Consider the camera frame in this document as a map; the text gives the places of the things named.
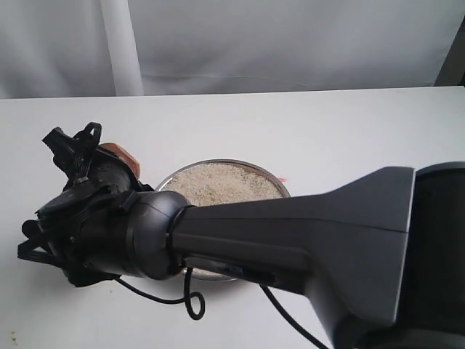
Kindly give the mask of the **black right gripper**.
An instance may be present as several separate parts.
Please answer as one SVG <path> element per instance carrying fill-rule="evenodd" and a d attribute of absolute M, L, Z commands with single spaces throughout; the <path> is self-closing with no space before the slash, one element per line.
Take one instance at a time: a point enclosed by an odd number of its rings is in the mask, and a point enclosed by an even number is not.
<path fill-rule="evenodd" d="M 58 267 L 76 287 L 142 276 L 134 258 L 134 229 L 153 188 L 115 154 L 82 145 L 51 147 L 67 177 L 62 193 L 37 211 L 34 260 Z"/>

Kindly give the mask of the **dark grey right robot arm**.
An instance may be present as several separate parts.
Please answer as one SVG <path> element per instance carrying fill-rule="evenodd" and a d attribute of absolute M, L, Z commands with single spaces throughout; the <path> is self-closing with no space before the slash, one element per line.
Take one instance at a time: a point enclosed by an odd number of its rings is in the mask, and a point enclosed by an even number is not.
<path fill-rule="evenodd" d="M 196 207 L 121 168 L 37 212 L 51 263 L 90 284 L 193 268 L 308 298 L 335 348 L 464 346 L 464 163 L 384 167 L 312 196 Z"/>

